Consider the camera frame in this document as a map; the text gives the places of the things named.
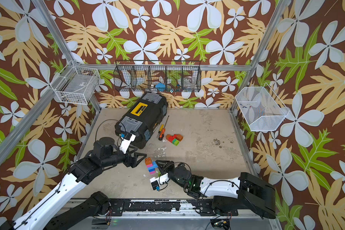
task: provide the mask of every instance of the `black toolbox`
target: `black toolbox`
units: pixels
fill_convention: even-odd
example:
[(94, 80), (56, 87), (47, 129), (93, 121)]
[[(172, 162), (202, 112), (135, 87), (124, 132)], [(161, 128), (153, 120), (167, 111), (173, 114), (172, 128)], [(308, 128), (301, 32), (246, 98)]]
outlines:
[[(145, 93), (120, 119), (127, 132), (134, 134), (135, 140), (131, 145), (143, 149), (153, 132), (167, 113), (167, 101), (157, 93)], [(115, 124), (115, 134), (123, 133), (124, 127)]]

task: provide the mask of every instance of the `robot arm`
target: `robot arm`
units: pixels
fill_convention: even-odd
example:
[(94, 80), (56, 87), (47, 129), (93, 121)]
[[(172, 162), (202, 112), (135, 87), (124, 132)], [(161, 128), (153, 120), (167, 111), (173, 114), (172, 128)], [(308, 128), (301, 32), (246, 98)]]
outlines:
[(103, 171), (120, 163), (124, 163), (126, 167), (135, 168), (147, 156), (147, 154), (136, 153), (136, 148), (129, 150), (133, 136), (135, 138), (135, 135), (127, 133), (122, 137), (121, 149), (110, 137), (102, 137), (96, 141), (93, 144), (93, 150), (89, 151), (86, 157), (78, 160), (49, 194), (15, 222), (3, 223), (0, 230), (50, 230), (59, 229), (59, 227), (68, 229), (89, 215), (105, 214), (109, 205), (108, 198), (103, 194), (93, 194), (86, 202), (94, 203), (94, 209), (79, 211), (75, 208), (66, 212), (66, 215), (61, 214), (53, 218), (66, 202)]
[(240, 177), (220, 180), (193, 175), (182, 162), (177, 167), (173, 161), (157, 160), (156, 164), (161, 176), (150, 180), (154, 190), (160, 191), (162, 184), (172, 180), (193, 198), (226, 197), (221, 199), (226, 206), (230, 202), (240, 202), (261, 217), (276, 218), (274, 186), (249, 173), (242, 172)]

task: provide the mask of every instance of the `concrete floor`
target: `concrete floor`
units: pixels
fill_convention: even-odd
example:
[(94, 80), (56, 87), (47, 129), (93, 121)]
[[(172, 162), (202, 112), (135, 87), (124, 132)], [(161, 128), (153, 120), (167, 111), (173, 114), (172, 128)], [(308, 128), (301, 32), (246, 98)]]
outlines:
[[(93, 128), (82, 157), (93, 149), (97, 127), (106, 119), (119, 120), (128, 110), (103, 108)], [(248, 172), (241, 154), (227, 110), (185, 110), (169, 109), (170, 115), (166, 134), (181, 134), (184, 139), (178, 146), (159, 141), (155, 132), (147, 145), (138, 150), (152, 160), (172, 160), (189, 164), (192, 173), (212, 179), (229, 179)], [(102, 124), (97, 139), (110, 136), (117, 140), (115, 122)], [(74, 197), (88, 198), (101, 191), (110, 198), (190, 198), (183, 189), (170, 181), (168, 187), (160, 192), (153, 191), (150, 175), (144, 160), (136, 168), (126, 168), (123, 164), (103, 172)]]

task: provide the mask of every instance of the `toolbox lid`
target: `toolbox lid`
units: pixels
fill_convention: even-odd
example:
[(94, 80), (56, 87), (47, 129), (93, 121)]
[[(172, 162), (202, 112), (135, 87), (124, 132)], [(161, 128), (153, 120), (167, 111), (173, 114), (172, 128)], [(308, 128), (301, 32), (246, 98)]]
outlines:
[(155, 104), (158, 104), (159, 101), (161, 100), (161, 98), (162, 98), (162, 96), (160, 96), (156, 93), (146, 93), (142, 99), (147, 100), (149, 102), (153, 102)]
[(130, 132), (130, 131), (136, 132), (138, 130), (138, 128), (141, 126), (141, 124), (142, 124), (141, 121), (137, 121), (136, 119), (130, 118), (128, 116), (125, 116), (123, 118), (123, 120), (121, 121), (121, 123), (123, 123), (123, 125), (126, 128), (126, 130), (124, 130), (124, 126), (119, 123), (120, 130), (121, 131), (127, 131), (127, 132)]

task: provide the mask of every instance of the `black wire basket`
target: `black wire basket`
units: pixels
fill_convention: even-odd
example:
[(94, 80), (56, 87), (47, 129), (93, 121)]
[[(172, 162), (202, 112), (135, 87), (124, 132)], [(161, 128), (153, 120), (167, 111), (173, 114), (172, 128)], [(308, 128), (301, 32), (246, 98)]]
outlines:
[(179, 64), (116, 64), (114, 85), (117, 91), (198, 92), (201, 87), (200, 62)]

